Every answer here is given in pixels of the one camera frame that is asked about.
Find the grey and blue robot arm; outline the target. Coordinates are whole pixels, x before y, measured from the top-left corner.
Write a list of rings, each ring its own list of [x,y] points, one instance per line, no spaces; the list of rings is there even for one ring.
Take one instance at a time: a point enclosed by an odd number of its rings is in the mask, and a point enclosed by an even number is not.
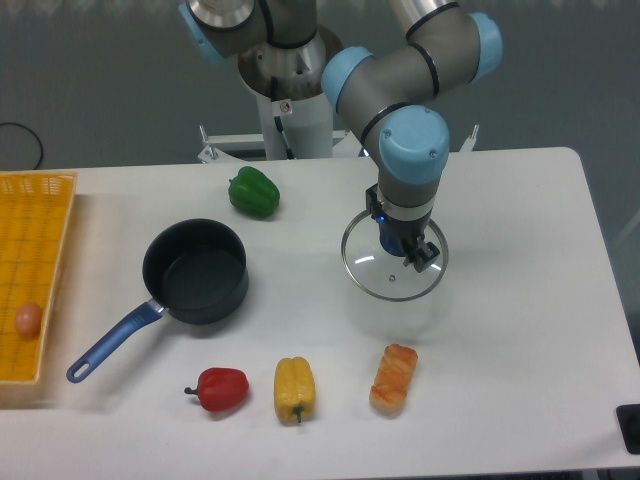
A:
[[[497,68],[496,23],[455,1],[395,1],[405,43],[377,57],[344,47],[312,1],[183,1],[180,15],[201,54],[235,58],[258,106],[271,159],[321,158],[340,118],[378,169],[366,194],[391,255],[423,271],[439,250],[425,237],[449,150],[449,130],[427,102]]]

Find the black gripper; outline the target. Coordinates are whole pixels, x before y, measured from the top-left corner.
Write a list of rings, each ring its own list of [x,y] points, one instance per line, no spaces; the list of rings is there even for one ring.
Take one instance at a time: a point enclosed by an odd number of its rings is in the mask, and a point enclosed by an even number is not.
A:
[[[422,273],[440,256],[437,236],[425,234],[435,198],[415,207],[402,207],[388,200],[378,184],[365,192],[366,210],[377,223],[383,249],[404,249],[404,265]]]

